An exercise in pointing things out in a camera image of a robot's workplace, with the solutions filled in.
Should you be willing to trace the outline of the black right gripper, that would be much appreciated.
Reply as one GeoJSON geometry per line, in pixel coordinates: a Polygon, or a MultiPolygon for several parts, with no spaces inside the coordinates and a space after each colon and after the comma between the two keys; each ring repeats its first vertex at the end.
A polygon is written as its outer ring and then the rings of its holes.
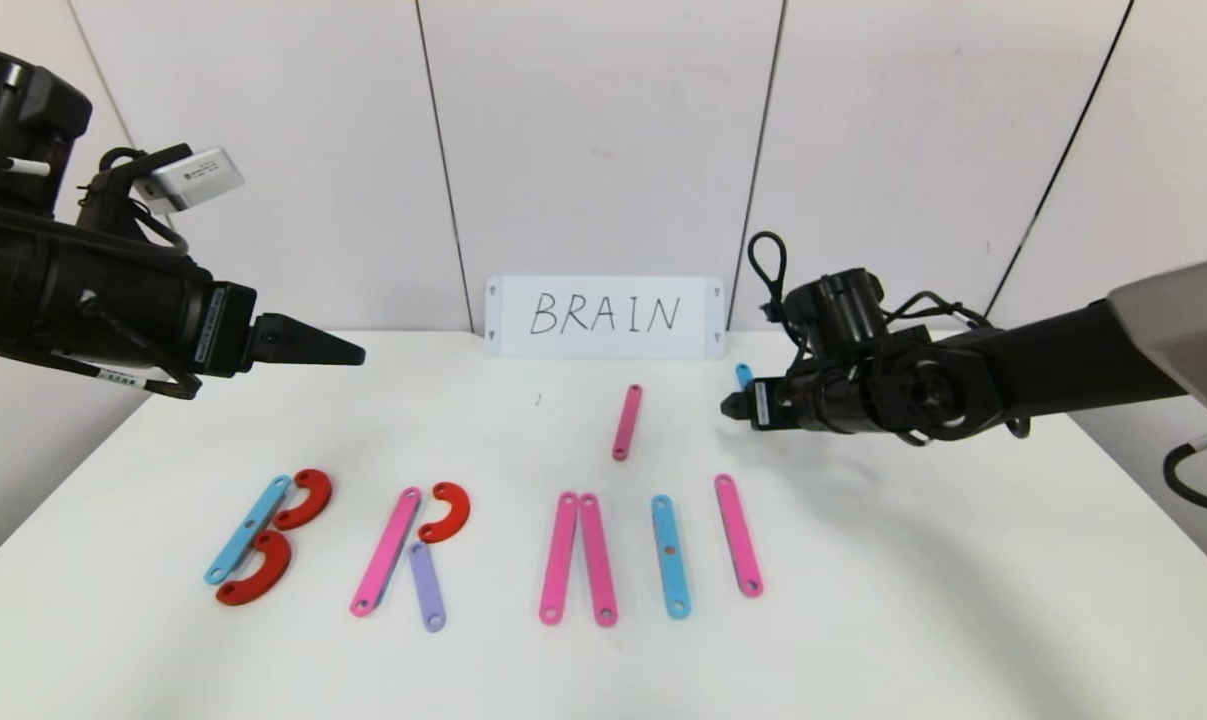
{"type": "Polygon", "coordinates": [[[725,418],[748,420],[760,432],[828,432],[815,400],[814,375],[798,377],[756,377],[750,391],[731,392],[723,398],[719,411],[725,418]]]}

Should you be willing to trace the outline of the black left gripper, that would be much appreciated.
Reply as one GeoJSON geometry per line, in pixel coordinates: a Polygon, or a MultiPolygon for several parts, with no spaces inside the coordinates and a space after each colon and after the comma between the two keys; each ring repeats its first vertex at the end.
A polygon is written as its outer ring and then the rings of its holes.
{"type": "Polygon", "coordinates": [[[291,316],[252,310],[253,289],[215,281],[173,246],[100,232],[40,232],[46,251],[37,363],[99,381],[161,369],[173,381],[255,364],[362,365],[366,350],[291,316]]]}

